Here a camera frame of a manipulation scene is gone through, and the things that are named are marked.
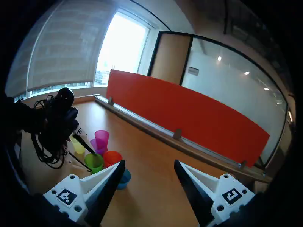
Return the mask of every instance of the red divider panel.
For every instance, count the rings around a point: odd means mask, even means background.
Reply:
[[[269,134],[236,110],[180,85],[111,70],[106,97],[172,132],[252,166]]]

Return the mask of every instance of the roller shade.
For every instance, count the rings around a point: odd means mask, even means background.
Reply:
[[[6,85],[7,95],[92,82],[103,39],[116,11],[116,5],[101,0],[67,0],[54,5],[20,47]]]
[[[28,91],[76,82],[92,82],[107,28],[117,8],[102,1],[63,2],[48,20],[36,44]]]
[[[57,6],[58,4],[54,5],[43,14],[23,40],[8,75],[5,87],[7,96],[16,97],[26,92],[27,70],[35,41],[47,18],[49,18],[50,14]]]

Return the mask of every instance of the glass wall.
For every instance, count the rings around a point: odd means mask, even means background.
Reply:
[[[260,157],[263,163],[269,160],[284,128],[287,103],[261,69],[230,49],[194,38],[182,86],[224,103],[263,128],[270,137]]]

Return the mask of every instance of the window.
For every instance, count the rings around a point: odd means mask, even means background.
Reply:
[[[43,88],[39,88],[36,90],[32,90],[30,93],[30,96],[35,95],[37,93],[41,93],[41,92],[49,92],[52,90],[59,90],[63,87],[88,87],[89,86],[89,82],[86,83],[74,83],[74,84],[60,84],[60,85],[54,85],[54,86],[48,86],[48,87],[43,87]]]
[[[23,93],[21,95],[18,95],[17,97],[14,97],[14,101],[17,102],[19,99],[25,98],[26,97],[26,93]]]
[[[111,69],[137,73],[149,28],[117,12],[105,35],[95,85],[107,85]]]

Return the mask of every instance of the purple cup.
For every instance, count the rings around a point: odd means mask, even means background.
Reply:
[[[98,153],[98,154],[101,155],[101,156],[103,156],[103,154],[104,154],[105,152],[108,151],[108,149],[105,148],[105,147],[104,147],[104,148],[101,148],[101,149],[98,149],[98,148],[97,148],[96,139],[92,139],[92,140],[91,140],[91,145],[92,145],[92,147],[95,149],[96,153]]]
[[[107,149],[107,143],[109,139],[109,132],[105,130],[98,130],[95,132],[95,138],[98,149]]]

